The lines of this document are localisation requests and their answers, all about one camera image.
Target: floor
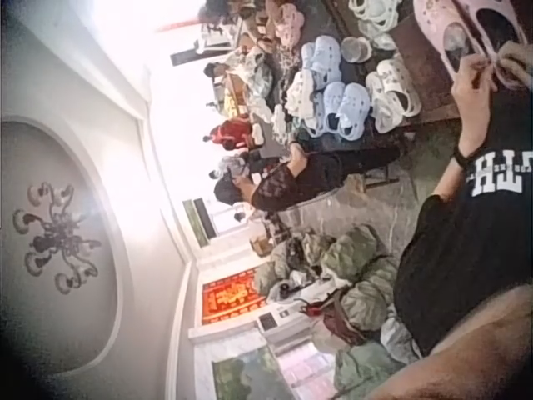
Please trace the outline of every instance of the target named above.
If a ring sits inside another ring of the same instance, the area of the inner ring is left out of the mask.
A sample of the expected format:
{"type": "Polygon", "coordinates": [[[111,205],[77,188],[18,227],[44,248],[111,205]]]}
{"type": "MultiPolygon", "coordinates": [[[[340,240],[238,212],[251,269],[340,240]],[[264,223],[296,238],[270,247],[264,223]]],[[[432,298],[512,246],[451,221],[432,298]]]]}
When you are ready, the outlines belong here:
{"type": "Polygon", "coordinates": [[[403,159],[391,165],[391,176],[398,177],[398,183],[362,194],[348,180],[331,195],[281,213],[281,219],[292,228],[312,228],[333,236],[343,234],[354,224],[368,223],[377,230],[392,255],[400,257],[414,232],[422,203],[450,160],[458,129],[457,124],[448,122],[433,124],[417,133],[411,162],[403,159]]]}

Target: wall molding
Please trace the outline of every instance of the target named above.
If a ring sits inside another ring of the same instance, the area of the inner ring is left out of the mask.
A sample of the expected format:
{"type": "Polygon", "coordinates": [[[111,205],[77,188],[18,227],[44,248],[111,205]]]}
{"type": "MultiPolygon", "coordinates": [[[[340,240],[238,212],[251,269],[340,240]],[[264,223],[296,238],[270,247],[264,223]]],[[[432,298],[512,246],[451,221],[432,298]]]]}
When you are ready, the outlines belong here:
{"type": "Polygon", "coordinates": [[[185,308],[185,298],[189,288],[191,269],[195,267],[194,261],[188,262],[185,266],[182,284],[180,285],[179,293],[177,295],[176,311],[174,312],[174,318],[172,321],[170,345],[168,348],[167,375],[165,377],[165,400],[176,400],[177,398],[177,363],[180,351],[180,338],[182,335],[183,310],[185,308]]]}

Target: painting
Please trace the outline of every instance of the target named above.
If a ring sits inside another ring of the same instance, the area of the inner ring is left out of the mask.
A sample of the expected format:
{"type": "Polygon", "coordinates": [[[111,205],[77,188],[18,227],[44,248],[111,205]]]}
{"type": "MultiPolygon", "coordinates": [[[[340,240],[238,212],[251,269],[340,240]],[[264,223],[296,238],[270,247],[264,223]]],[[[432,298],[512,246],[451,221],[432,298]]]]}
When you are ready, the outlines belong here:
{"type": "Polygon", "coordinates": [[[238,317],[266,305],[266,299],[253,287],[257,268],[203,285],[202,325],[238,317]]]}
{"type": "Polygon", "coordinates": [[[294,400],[269,347],[213,362],[217,400],[294,400]]]}

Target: wristband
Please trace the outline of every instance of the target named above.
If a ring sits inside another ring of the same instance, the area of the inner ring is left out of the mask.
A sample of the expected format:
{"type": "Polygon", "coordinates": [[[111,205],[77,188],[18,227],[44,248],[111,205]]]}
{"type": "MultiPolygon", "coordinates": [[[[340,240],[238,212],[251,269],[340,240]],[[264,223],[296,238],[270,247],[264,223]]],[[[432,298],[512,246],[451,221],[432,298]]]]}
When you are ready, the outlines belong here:
{"type": "Polygon", "coordinates": [[[457,161],[459,166],[463,169],[467,169],[470,164],[476,160],[479,152],[481,150],[481,147],[475,150],[470,156],[465,157],[461,153],[461,150],[459,149],[459,143],[456,144],[456,146],[453,148],[453,158],[457,161]]]}

